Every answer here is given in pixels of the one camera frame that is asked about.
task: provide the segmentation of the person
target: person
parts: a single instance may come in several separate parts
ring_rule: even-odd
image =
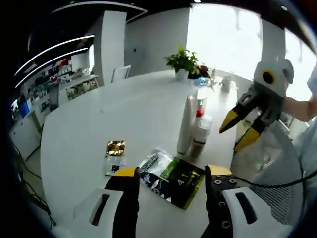
[[[309,128],[294,141],[294,147],[301,158],[303,176],[317,170],[317,119],[312,120],[317,115],[317,62],[307,85],[312,92],[308,101],[296,101],[288,97],[283,108],[287,114],[310,124]],[[317,176],[307,180],[306,186],[306,204],[310,207],[317,197]]]

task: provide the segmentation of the ceiling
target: ceiling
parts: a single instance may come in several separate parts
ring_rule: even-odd
[[[87,35],[97,18],[105,10],[125,11],[127,20],[136,20],[146,15],[158,12],[189,7],[193,0],[111,0],[112,3],[124,3],[139,8],[146,9],[148,12],[140,17],[136,17],[141,10],[132,9],[109,4],[101,4],[102,1],[94,1],[95,4],[79,5],[65,8],[53,12],[54,10],[69,4],[81,3],[83,0],[41,0],[41,1],[22,1],[15,6],[14,16],[18,18],[16,28],[13,27],[12,36],[15,39],[12,51],[14,53],[14,64],[12,74],[14,74],[25,62],[43,50],[58,43]],[[308,43],[302,34],[297,22],[288,11],[281,8],[279,1],[272,0],[201,0],[202,3],[217,3],[236,6],[259,13],[261,17],[271,23],[288,28],[304,42]],[[93,38],[71,42],[49,51],[30,62],[41,65],[62,54],[89,47],[93,43]],[[16,85],[26,74],[22,70],[12,81]]]

